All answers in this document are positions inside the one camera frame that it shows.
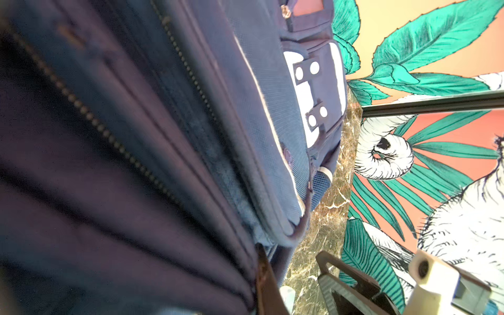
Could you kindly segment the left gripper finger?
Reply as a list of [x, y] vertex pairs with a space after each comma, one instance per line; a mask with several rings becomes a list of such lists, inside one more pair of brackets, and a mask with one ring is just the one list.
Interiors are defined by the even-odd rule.
[[288, 315], [278, 283], [266, 256], [264, 247], [256, 244], [258, 271], [256, 276], [256, 309], [259, 315]]

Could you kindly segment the navy blue student backpack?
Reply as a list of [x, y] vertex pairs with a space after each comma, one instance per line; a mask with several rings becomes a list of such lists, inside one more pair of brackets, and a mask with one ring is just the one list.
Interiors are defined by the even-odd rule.
[[257, 314], [331, 185], [334, 1], [2, 1], [1, 313]]

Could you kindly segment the right black frame post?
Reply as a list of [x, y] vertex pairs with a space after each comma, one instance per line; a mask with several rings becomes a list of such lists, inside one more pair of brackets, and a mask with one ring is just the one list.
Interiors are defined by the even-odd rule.
[[363, 118], [503, 108], [503, 90], [363, 107]]

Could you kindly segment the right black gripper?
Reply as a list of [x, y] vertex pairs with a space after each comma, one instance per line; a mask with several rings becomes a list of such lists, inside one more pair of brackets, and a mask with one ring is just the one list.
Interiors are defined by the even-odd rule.
[[[341, 259], [321, 251], [316, 256], [320, 269], [318, 284], [329, 314], [399, 314], [391, 298], [381, 290], [371, 276], [344, 263]], [[334, 276], [328, 266], [332, 265], [356, 281], [349, 286]]]

